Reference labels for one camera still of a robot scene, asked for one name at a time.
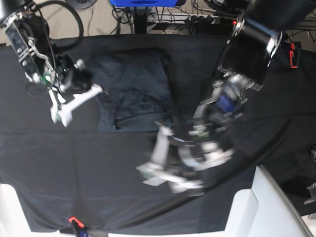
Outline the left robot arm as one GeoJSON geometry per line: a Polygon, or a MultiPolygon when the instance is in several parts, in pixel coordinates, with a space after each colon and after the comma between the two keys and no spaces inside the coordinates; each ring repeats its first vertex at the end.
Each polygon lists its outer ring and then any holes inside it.
{"type": "Polygon", "coordinates": [[[190,127],[160,125],[150,160],[138,167],[144,184],[167,183],[174,193],[202,194],[200,174],[233,158],[229,126],[242,116],[245,91],[260,90],[283,33],[316,7],[313,0],[251,0],[239,11],[219,58],[213,90],[197,106],[190,127]]]}

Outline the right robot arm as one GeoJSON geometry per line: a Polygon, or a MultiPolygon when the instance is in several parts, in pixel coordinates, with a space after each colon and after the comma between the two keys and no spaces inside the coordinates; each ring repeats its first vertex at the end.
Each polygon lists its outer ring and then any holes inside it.
{"type": "Polygon", "coordinates": [[[60,122],[67,127],[75,109],[104,91],[92,82],[83,60],[74,62],[65,54],[82,42],[84,33],[80,16],[68,3],[60,0],[40,4],[32,0],[2,0],[0,28],[11,43],[29,86],[48,92],[54,123],[60,122]],[[78,24],[79,35],[69,45],[56,46],[49,36],[49,25],[41,9],[52,4],[66,8],[78,24]]]}

